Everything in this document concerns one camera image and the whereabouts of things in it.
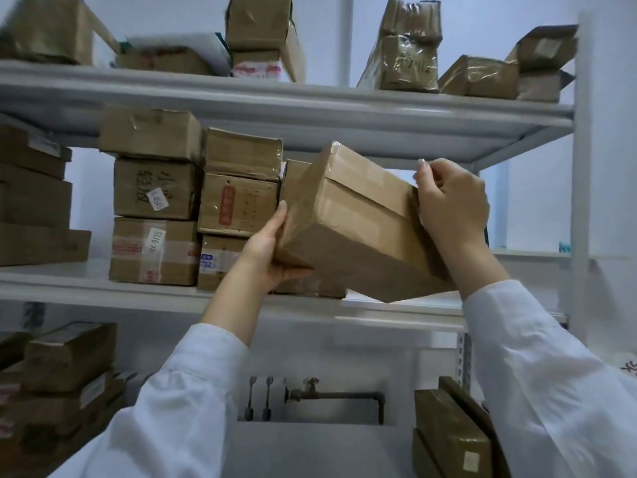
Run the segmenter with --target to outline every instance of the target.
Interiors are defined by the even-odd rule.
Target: white sleeve
[[[218,477],[226,458],[231,400],[248,348],[233,334],[193,325],[100,436],[51,476]]]
[[[562,329],[519,281],[489,285],[463,308],[515,478],[637,477],[637,380]]]

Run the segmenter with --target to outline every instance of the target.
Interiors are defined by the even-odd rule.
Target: box with red logo
[[[194,285],[200,252],[196,221],[115,218],[109,278]]]
[[[276,210],[277,183],[207,174],[199,210],[199,231],[251,236]]]

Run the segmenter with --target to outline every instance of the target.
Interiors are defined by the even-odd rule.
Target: person
[[[606,366],[511,280],[483,239],[481,179],[448,160],[421,160],[420,218],[462,297],[476,372],[514,478],[637,477],[637,380]],[[246,244],[201,323],[142,387],[135,406],[53,477],[218,477],[231,390],[241,375],[262,299],[307,270],[272,264],[274,217]]]

